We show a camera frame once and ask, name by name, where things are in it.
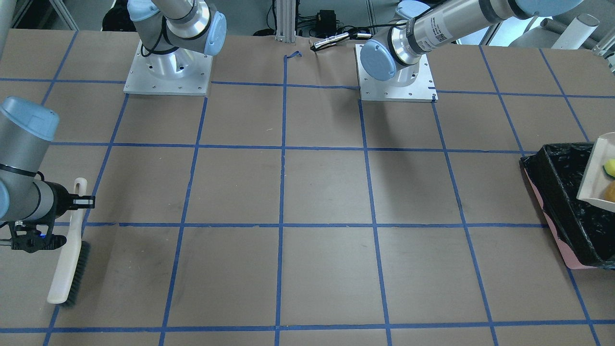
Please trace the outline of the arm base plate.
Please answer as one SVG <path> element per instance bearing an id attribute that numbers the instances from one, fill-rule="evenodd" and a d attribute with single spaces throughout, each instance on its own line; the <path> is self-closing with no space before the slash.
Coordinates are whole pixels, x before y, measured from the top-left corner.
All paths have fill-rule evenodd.
<path id="1" fill-rule="evenodd" d="M 362 101 L 413 101 L 439 100 L 428 56 L 422 55 L 419 63 L 400 70 L 388 81 L 378 81 L 363 68 L 360 57 L 363 45 L 355 45 L 360 99 Z"/>
<path id="2" fill-rule="evenodd" d="M 206 96 L 213 56 L 179 48 L 166 55 L 142 54 L 139 42 L 123 92 L 143 96 Z"/>

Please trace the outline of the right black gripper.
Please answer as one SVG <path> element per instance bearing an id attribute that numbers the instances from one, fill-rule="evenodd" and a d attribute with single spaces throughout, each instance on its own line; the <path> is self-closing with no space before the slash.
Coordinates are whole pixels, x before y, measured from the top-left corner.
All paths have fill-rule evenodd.
<path id="1" fill-rule="evenodd" d="M 94 195 L 69 193 L 58 183 L 34 183 L 38 192 L 37 206 L 24 217 L 10 221 L 10 246 L 28 253 L 54 250 L 66 242 L 63 235 L 54 235 L 55 220 L 73 210 L 95 208 Z"/>

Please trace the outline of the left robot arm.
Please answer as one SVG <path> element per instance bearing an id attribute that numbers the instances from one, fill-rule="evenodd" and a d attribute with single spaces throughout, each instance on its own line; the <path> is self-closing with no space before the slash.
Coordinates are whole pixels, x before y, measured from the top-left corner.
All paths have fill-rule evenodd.
<path id="1" fill-rule="evenodd" d="M 358 64 L 382 82 L 413 83 L 423 55 L 508 18 L 551 17 L 578 0 L 442 0 L 412 17 L 409 1 L 398 4 L 389 28 L 363 44 Z"/>

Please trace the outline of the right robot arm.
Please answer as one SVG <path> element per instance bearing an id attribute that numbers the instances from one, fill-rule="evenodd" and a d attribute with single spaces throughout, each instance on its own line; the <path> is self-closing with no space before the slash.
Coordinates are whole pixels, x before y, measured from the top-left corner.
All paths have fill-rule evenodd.
<path id="1" fill-rule="evenodd" d="M 130 0 L 127 11 L 141 45 L 124 91 L 204 96 L 211 59 L 228 32 L 225 15 L 204 0 Z M 95 206 L 94 196 L 37 179 L 59 121 L 54 111 L 20 97 L 1 104 L 0 217 L 11 234 L 3 246 L 28 253 L 59 249 L 67 238 L 53 234 L 55 220 Z"/>

